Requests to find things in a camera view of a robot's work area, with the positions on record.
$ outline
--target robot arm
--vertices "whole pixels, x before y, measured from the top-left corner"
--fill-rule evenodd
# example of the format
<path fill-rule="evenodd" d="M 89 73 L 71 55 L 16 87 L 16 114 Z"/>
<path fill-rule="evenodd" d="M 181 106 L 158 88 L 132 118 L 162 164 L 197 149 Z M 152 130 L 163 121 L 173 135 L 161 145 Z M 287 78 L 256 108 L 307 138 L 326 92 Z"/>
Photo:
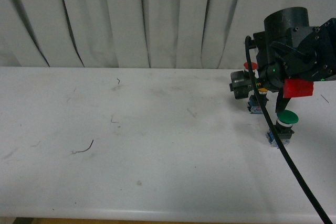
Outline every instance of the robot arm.
<path fill-rule="evenodd" d="M 264 25 L 265 31 L 253 34 L 249 49 L 258 49 L 258 87 L 279 92 L 277 112 L 292 97 L 312 95 L 314 81 L 336 79 L 335 18 L 312 27 L 307 9 L 292 7 L 269 15 Z M 231 74 L 236 99 L 247 98 L 252 90 L 246 73 Z"/>

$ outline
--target black cable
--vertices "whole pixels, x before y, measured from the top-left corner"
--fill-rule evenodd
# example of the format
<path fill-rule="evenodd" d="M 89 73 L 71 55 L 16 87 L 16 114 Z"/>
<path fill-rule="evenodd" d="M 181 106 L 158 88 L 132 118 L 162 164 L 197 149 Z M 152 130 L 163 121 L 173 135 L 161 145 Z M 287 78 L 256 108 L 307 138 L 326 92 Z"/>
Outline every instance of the black cable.
<path fill-rule="evenodd" d="M 258 103 L 260 105 L 260 108 L 264 114 L 264 117 L 266 119 L 266 122 L 269 126 L 269 129 L 271 130 L 274 139 L 276 141 L 276 143 L 278 144 L 278 147 L 282 153 L 282 155 L 284 156 L 289 168 L 291 169 L 291 171 L 293 172 L 296 180 L 298 181 L 299 185 L 301 186 L 302 190 L 304 191 L 304 193 L 306 194 L 307 198 L 309 199 L 310 203 L 313 205 L 313 207 L 315 208 L 316 212 L 318 213 L 318 215 L 320 216 L 321 220 L 323 221 L 323 223 L 331 223 L 331 220 L 329 219 L 328 215 L 325 213 L 325 211 L 323 210 L 323 208 L 321 207 L 320 203 L 318 202 L 318 200 L 316 199 L 316 197 L 314 196 L 314 194 L 312 193 L 312 191 L 310 190 L 310 188 L 308 187 L 307 183 L 305 182 L 305 180 L 303 179 L 302 175 L 300 174 L 299 170 L 296 168 L 296 165 L 294 164 L 293 160 L 291 159 L 291 157 L 289 156 L 286 148 L 284 147 L 284 145 L 282 144 L 282 141 L 279 138 L 279 135 L 273 125 L 273 122 L 268 114 L 268 111 L 264 105 L 264 103 L 261 100 L 258 88 L 256 86 L 256 81 L 255 81 L 255 76 L 253 74 L 252 71 L 252 63 L 251 63 L 251 58 L 250 58 L 250 52 L 249 52 L 249 44 L 251 42 L 251 37 L 250 36 L 246 36 L 245 38 L 245 53 L 246 53 L 246 60 L 247 60 L 247 64 L 248 64 L 248 73 L 251 79 L 251 84 L 254 90 L 254 94 L 258 100 Z"/>

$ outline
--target white table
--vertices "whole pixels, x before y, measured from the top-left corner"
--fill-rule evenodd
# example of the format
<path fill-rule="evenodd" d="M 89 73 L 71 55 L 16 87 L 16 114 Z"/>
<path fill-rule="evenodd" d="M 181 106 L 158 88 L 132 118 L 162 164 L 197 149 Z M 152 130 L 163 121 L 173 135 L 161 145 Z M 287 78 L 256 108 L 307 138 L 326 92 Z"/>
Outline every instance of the white table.
<path fill-rule="evenodd" d="M 0 216 L 319 223 L 232 71 L 0 68 Z M 292 99 L 287 147 L 334 222 L 335 105 Z"/>

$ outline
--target white curtain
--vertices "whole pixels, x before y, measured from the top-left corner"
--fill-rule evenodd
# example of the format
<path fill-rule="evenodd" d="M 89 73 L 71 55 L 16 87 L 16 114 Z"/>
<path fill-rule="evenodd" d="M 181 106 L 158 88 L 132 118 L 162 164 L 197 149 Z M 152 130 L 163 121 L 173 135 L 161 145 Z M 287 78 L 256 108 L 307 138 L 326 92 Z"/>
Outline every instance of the white curtain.
<path fill-rule="evenodd" d="M 336 17 L 334 0 L 0 0 L 0 66 L 242 68 L 269 14 Z"/>

